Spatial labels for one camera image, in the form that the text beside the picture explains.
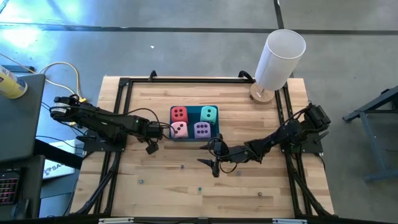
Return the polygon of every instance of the red dice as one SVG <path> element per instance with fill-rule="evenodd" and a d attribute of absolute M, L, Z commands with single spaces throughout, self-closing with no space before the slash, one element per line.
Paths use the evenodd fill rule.
<path fill-rule="evenodd" d="M 176 106 L 172 108 L 172 122 L 183 121 L 188 124 L 187 108 L 184 106 Z"/>

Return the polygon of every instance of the foam dice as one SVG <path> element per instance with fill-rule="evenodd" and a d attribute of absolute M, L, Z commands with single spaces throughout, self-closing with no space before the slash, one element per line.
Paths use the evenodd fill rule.
<path fill-rule="evenodd" d="M 177 121 L 172 123 L 172 127 L 170 128 L 170 131 L 174 134 L 172 134 L 173 138 L 187 138 L 188 137 L 188 126 L 184 121 Z"/>
<path fill-rule="evenodd" d="M 172 121 L 178 122 L 183 121 L 188 124 L 188 113 L 187 108 L 184 106 L 176 106 L 172 108 Z"/>
<path fill-rule="evenodd" d="M 201 108 L 200 121 L 208 122 L 211 125 L 216 124 L 217 109 L 212 106 L 204 106 Z"/>
<path fill-rule="evenodd" d="M 207 122 L 197 122 L 194 127 L 195 138 L 210 138 L 210 124 Z"/>

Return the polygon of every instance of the white cylinder lamp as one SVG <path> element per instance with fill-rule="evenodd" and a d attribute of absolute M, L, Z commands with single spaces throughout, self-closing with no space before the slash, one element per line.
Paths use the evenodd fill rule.
<path fill-rule="evenodd" d="M 255 103 L 265 104 L 275 97 L 292 74 L 305 52 L 304 38 L 291 30 L 280 29 L 268 35 L 262 50 L 250 97 Z"/>

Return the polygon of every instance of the gray floor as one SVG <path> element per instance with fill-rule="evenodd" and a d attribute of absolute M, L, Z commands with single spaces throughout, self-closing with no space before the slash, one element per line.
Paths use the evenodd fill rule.
<path fill-rule="evenodd" d="M 289 29 L 396 30 L 394 0 L 280 0 Z M 88 26 L 277 28 L 272 0 L 10 0 L 3 22 Z M 55 62 L 74 64 L 85 97 L 96 103 L 104 75 L 231 76 L 254 74 L 267 34 L 161 32 L 60 32 L 0 30 L 1 52 L 36 68 Z M 397 179 L 365 183 L 376 171 L 359 120 L 341 117 L 398 85 L 398 37 L 395 35 L 304 35 L 307 52 L 295 70 L 305 79 L 309 98 L 322 105 L 332 124 L 323 140 L 326 174 L 337 215 L 397 222 Z M 10 64 L 0 58 L 1 64 Z M 51 68 L 53 81 L 75 88 L 73 71 Z M 45 86 L 43 101 L 69 92 Z M 72 139 L 75 134 L 42 111 L 38 134 Z M 74 182 L 60 179 L 60 192 L 44 190 L 40 216 L 61 215 Z M 57 209 L 49 209 L 59 201 Z"/>

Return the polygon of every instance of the teal dice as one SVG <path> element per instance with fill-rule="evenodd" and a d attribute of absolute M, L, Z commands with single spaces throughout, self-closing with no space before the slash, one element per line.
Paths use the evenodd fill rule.
<path fill-rule="evenodd" d="M 212 106 L 204 106 L 201 108 L 200 121 L 210 123 L 210 125 L 216 124 L 217 120 L 217 109 Z"/>

